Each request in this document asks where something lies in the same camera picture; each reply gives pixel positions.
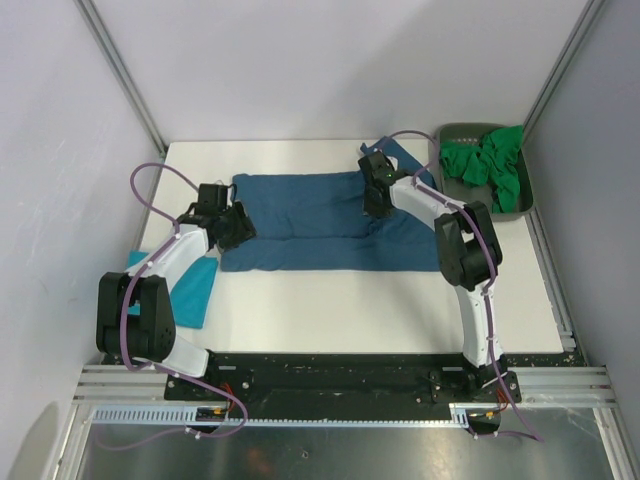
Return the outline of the dark blue t shirt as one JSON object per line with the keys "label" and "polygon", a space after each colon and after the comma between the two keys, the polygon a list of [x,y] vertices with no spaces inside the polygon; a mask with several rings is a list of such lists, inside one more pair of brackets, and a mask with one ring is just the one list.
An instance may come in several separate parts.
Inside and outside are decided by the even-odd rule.
{"label": "dark blue t shirt", "polygon": [[257,235],[221,256],[224,272],[354,270],[436,272],[434,232],[402,210],[363,211],[359,170],[327,174],[237,174]]}

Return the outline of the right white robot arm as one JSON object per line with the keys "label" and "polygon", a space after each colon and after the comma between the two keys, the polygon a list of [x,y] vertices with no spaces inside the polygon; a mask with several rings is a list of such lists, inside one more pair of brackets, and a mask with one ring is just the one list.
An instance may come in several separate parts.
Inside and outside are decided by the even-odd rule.
{"label": "right white robot arm", "polygon": [[358,166],[365,214],[386,218],[401,210],[435,233],[440,272],[454,287],[460,309],[466,371],[461,388],[473,401],[486,400],[503,377],[494,321],[494,284],[503,254],[488,208],[438,192],[418,173],[396,169],[381,151],[364,155]]}

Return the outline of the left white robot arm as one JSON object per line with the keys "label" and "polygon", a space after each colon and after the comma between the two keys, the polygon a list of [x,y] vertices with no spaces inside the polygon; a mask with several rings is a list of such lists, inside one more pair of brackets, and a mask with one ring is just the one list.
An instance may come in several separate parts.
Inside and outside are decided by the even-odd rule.
{"label": "left white robot arm", "polygon": [[126,271],[104,274],[98,287],[98,350],[185,375],[187,389],[202,400],[219,392],[221,376],[208,367],[206,349],[178,335],[170,294],[210,250],[225,252],[256,236],[237,190],[234,183],[200,185],[164,243]]}

